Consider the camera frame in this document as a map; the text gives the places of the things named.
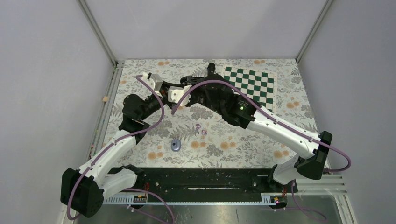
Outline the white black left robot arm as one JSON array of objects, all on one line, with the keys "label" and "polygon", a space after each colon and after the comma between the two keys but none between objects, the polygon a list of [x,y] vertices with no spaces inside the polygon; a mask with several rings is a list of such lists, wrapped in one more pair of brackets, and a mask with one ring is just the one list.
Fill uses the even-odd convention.
[{"label": "white black left robot arm", "polygon": [[146,132],[157,127],[164,117],[164,107],[179,102],[179,84],[169,84],[152,77],[138,76],[150,92],[146,99],[130,94],[123,101],[123,118],[113,138],[89,161],[77,169],[68,168],[62,175],[60,201],[66,205],[66,216],[74,221],[80,216],[92,217],[109,197],[130,188],[144,188],[145,180],[131,168],[122,168],[106,177],[113,164],[128,150],[137,146]]}]

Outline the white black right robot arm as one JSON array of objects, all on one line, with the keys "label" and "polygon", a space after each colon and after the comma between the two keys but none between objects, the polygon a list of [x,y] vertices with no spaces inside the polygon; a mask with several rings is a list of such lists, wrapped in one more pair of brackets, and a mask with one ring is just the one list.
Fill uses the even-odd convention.
[{"label": "white black right robot arm", "polygon": [[321,179],[331,142],[330,133],[308,132],[271,114],[218,74],[186,76],[180,83],[190,87],[186,92],[189,105],[199,103],[220,114],[228,124],[262,133],[297,154],[272,167],[267,177],[270,190],[280,192],[295,179]]}]

